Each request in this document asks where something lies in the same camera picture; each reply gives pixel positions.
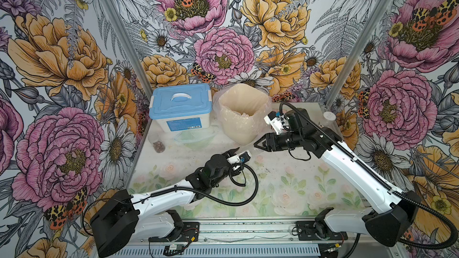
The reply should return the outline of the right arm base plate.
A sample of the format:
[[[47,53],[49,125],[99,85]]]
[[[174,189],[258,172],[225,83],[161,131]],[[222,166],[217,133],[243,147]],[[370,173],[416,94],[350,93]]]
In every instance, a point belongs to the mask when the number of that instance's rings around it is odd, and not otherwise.
[[[298,237],[300,241],[345,241],[348,240],[346,232],[332,232],[327,226],[315,221],[301,220],[296,221],[291,230],[293,236]]]

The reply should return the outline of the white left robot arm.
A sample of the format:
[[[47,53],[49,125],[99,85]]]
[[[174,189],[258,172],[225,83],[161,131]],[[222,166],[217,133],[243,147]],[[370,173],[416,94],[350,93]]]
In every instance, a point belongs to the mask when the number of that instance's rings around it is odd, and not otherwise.
[[[98,256],[107,258],[131,240],[179,240],[185,224],[175,208],[209,198],[212,189],[227,177],[239,175],[250,159],[250,152],[230,149],[212,155],[203,167],[174,185],[143,194],[116,192],[90,220]]]

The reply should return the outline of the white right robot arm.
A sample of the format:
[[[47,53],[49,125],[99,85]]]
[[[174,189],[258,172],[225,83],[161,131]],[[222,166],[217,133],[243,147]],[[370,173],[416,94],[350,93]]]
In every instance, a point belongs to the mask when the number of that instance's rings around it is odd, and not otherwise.
[[[364,210],[337,210],[327,207],[315,218],[316,235],[321,239],[333,233],[353,232],[370,235],[380,244],[392,247],[412,225],[418,207],[398,197],[400,189],[372,170],[365,170],[340,136],[328,127],[315,125],[305,109],[285,114],[270,112],[264,121],[274,130],[254,144],[266,152],[302,148],[341,173],[366,198]]]

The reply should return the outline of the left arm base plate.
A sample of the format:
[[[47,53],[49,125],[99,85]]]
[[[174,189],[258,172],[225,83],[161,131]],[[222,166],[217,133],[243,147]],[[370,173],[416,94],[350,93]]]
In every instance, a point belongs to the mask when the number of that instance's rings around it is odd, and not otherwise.
[[[175,228],[168,236],[159,238],[150,237],[149,242],[196,242],[200,231],[199,222],[184,222],[181,228]]]

